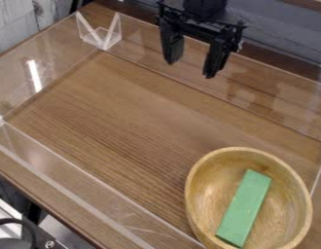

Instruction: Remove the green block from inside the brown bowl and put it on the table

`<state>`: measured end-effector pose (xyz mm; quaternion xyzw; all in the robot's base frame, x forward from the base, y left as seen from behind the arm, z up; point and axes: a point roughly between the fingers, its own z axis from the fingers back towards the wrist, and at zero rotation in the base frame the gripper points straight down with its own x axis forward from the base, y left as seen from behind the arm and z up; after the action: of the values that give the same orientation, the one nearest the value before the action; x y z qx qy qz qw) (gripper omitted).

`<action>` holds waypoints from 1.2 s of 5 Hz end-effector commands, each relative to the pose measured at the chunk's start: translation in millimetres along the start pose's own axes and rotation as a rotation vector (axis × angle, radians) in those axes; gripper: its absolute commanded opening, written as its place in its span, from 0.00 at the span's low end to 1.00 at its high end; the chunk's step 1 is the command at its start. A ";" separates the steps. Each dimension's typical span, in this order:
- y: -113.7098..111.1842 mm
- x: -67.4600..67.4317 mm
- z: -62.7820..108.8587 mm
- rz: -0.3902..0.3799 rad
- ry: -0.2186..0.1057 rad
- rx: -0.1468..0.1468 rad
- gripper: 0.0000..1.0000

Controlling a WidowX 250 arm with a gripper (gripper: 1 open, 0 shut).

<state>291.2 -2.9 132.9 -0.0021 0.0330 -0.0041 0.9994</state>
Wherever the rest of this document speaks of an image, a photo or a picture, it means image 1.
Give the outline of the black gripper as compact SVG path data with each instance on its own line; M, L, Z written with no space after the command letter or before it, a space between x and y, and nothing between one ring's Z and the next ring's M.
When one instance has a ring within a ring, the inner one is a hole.
M181 59L185 36L212 42L204 69L208 79L216 77L225 67L230 53L237 53L244 46L248 24L229 13L228 2L229 0L158 1L164 58L169 64Z

